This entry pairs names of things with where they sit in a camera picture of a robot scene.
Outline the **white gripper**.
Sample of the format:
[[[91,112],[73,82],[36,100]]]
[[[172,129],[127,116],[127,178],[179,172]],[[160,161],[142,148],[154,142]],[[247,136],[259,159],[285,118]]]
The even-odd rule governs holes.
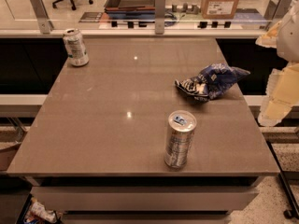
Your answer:
[[[299,2],[296,2],[281,21],[276,22],[255,44],[277,48],[280,58],[289,63],[282,70],[273,69],[267,82],[258,122],[262,126],[279,124],[299,102]]]

